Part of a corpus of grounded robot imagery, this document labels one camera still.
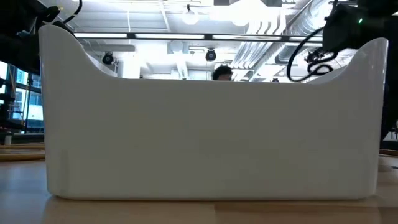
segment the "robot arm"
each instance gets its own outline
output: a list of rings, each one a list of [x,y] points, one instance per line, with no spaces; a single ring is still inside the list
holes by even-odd
[[[29,73],[40,74],[38,29],[45,22],[52,22],[59,14],[58,7],[45,7],[37,0],[4,0],[0,13],[0,61],[14,65]],[[56,21],[69,33],[64,22]]]

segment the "wire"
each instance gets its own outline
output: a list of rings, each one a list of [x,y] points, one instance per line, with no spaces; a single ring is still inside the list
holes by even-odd
[[[331,9],[330,14],[332,14],[332,13],[334,12],[334,10],[335,10],[335,8],[336,8],[336,6],[337,6],[337,3],[338,3],[338,0],[334,0],[334,1],[333,1],[333,7],[332,7],[332,9]],[[313,76],[313,75],[324,75],[324,74],[326,74],[326,73],[329,73],[329,72],[333,71],[333,68],[332,68],[330,65],[326,65],[326,64],[319,65],[319,66],[317,66],[314,70],[312,70],[311,68],[312,68],[313,66],[315,66],[315,65],[320,64],[320,63],[329,62],[329,61],[334,60],[335,58],[337,58],[337,55],[338,55],[337,52],[333,52],[333,55],[332,55],[331,57],[324,58],[324,59],[322,59],[322,60],[317,60],[316,62],[312,62],[311,64],[309,64],[308,67],[307,67],[308,75],[306,75],[306,76],[304,76],[304,77],[302,77],[302,78],[299,78],[298,80],[294,80],[294,79],[292,78],[292,75],[291,75],[293,60],[294,60],[294,58],[296,57],[296,55],[299,53],[300,49],[301,49],[301,48],[304,46],[304,44],[307,43],[307,41],[310,40],[313,36],[319,34],[319,33],[323,30],[323,28],[324,28],[324,27],[321,27],[321,28],[316,29],[316,30],[313,31],[310,35],[308,35],[305,39],[303,39],[303,41],[301,41],[301,43],[300,43],[300,44],[296,47],[296,49],[294,50],[293,54],[290,56],[289,62],[287,63],[287,68],[286,68],[286,76],[287,76],[287,78],[288,78],[290,81],[292,81],[292,82],[301,82],[301,81],[304,81],[304,80],[310,78],[310,77]],[[322,68],[326,68],[328,71],[327,71],[327,72],[319,72],[319,70],[321,70]]]
[[[83,0],[79,0],[79,6],[77,7],[77,10],[75,11],[75,13],[73,13],[73,15],[71,15],[68,19],[65,19],[63,21],[63,23],[67,24],[69,21],[71,21],[73,18],[75,18],[75,16],[77,16],[77,14],[79,14],[81,7],[83,7]]]
[[[290,56],[289,58],[289,62],[287,62],[287,67],[286,67],[286,76],[287,78],[292,81],[292,82],[301,82],[304,81],[308,78],[310,78],[313,74],[308,74],[307,76],[300,78],[298,80],[294,80],[291,76],[291,70],[292,70],[292,64],[293,64],[293,60],[296,57],[296,55],[299,53],[300,49],[304,46],[305,43],[307,43],[307,41],[309,39],[311,39],[313,36],[317,35],[319,32],[321,32],[323,30],[323,27],[318,28],[317,30],[315,30],[314,32],[312,32],[310,35],[308,35],[305,39],[303,39],[303,41],[300,42],[300,44],[296,47],[296,49],[293,51],[292,56]]]

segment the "ceiling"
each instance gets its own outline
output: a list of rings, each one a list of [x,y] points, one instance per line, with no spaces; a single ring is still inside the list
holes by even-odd
[[[306,14],[304,10],[300,14],[301,17],[298,16],[298,13],[310,2],[309,0],[284,0],[282,9],[276,15],[269,13],[271,12],[270,7],[263,5],[260,0],[239,0],[230,6],[214,6],[214,1],[218,0],[190,1],[190,9],[198,14],[198,21],[194,25],[190,25],[183,19],[187,12],[187,1],[83,0],[82,10],[68,25],[75,32],[281,34],[289,31],[292,21],[297,22],[301,17],[307,16],[304,15]],[[60,14],[62,20],[73,14],[78,7],[76,0],[41,0],[41,2],[46,6],[62,8]],[[250,17],[248,24],[237,26],[244,24],[247,17]],[[235,41],[186,40],[184,43],[188,45],[188,48],[195,50],[188,50],[183,57],[176,58],[168,50],[169,42],[166,40],[81,40],[86,51],[99,61],[107,51],[113,51],[118,60],[123,60],[125,55],[129,55],[128,52],[134,51],[134,54],[140,56],[141,73],[144,78],[162,78],[162,75],[167,78],[166,75],[171,74],[173,70],[181,72],[181,66],[177,66],[181,65],[181,60],[183,60],[182,67],[185,67],[188,71],[211,72],[215,65],[231,62],[238,68],[239,66],[235,62],[238,61],[239,55],[241,56],[241,65],[244,65],[246,59],[252,58],[254,60],[256,57],[253,55],[256,54],[258,58],[253,61],[252,66],[241,67],[245,72],[240,72],[239,74],[242,75],[238,75],[237,80],[248,79],[253,82],[268,82],[275,76],[279,77],[282,82],[287,81],[283,78],[285,77],[285,65],[274,62],[277,53],[271,56],[267,55],[273,48],[281,49],[284,46],[283,44],[278,47],[271,43],[266,46],[266,44],[254,45]],[[205,60],[207,49],[214,49],[217,53],[217,59],[214,62]],[[354,53],[354,50],[341,52],[339,57],[332,62],[332,67],[338,68],[346,65]],[[304,50],[296,57],[293,75],[306,75],[307,66],[303,62],[303,57],[306,54],[307,51]],[[245,77],[248,70],[254,70],[255,76]]]

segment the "window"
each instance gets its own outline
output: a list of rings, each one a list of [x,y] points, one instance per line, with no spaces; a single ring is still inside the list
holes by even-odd
[[[17,88],[15,92],[14,109],[12,113],[13,119],[22,119],[22,111],[24,110],[25,90]]]
[[[17,70],[17,83],[27,84],[27,72],[20,69]]]
[[[36,88],[42,87],[40,75],[32,74],[32,79],[33,79],[33,85],[32,85],[33,87],[36,87]]]
[[[0,62],[0,78],[6,79],[7,78],[7,72],[8,72],[8,64],[4,62]],[[6,86],[3,85],[0,88],[0,93],[5,93],[6,92]]]
[[[0,62],[0,78],[6,79],[8,72],[8,64]]]
[[[42,95],[34,92],[30,93],[29,104],[42,106]]]

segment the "person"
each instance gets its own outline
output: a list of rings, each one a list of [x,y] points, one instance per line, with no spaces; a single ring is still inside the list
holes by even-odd
[[[232,74],[231,68],[227,65],[221,65],[213,72],[213,80],[231,81]]]

